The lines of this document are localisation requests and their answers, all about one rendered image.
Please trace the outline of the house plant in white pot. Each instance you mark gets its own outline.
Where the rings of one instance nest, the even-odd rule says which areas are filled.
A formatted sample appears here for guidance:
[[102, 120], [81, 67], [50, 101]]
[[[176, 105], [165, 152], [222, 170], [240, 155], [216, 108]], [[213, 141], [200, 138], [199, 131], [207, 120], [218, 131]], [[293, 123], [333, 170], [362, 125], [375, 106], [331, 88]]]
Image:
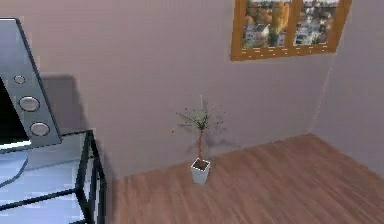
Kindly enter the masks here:
[[176, 116], [180, 119], [177, 126], [190, 131], [196, 138], [197, 157], [190, 165], [194, 184], [205, 184], [210, 174], [211, 161], [205, 158], [203, 152], [207, 145], [205, 136], [211, 128], [224, 123], [222, 113], [217, 111], [221, 108], [221, 105], [216, 104], [209, 106], [204, 96], [200, 94], [197, 106], [184, 107], [176, 112]]

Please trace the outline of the grey television set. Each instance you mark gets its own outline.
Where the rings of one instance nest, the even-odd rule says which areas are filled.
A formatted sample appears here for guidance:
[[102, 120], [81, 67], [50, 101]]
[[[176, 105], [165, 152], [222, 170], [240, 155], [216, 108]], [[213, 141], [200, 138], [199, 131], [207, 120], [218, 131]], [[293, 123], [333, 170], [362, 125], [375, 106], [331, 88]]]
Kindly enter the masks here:
[[21, 21], [0, 17], [0, 152], [60, 142]]

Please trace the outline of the black frame glass table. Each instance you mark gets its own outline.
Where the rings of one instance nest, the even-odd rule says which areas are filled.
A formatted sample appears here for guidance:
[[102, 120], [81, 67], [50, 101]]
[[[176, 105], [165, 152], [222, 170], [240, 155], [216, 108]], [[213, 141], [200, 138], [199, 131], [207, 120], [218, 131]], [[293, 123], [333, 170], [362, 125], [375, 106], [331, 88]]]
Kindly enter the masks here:
[[30, 149], [19, 177], [0, 187], [0, 224], [107, 224], [107, 183], [92, 131]]

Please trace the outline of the wooden frame window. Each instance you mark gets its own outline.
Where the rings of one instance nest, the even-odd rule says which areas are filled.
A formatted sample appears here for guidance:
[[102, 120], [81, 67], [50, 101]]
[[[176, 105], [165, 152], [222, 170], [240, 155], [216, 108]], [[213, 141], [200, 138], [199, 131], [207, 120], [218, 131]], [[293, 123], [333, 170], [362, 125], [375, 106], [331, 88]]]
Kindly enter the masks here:
[[232, 61], [337, 51], [352, 0], [235, 0]]

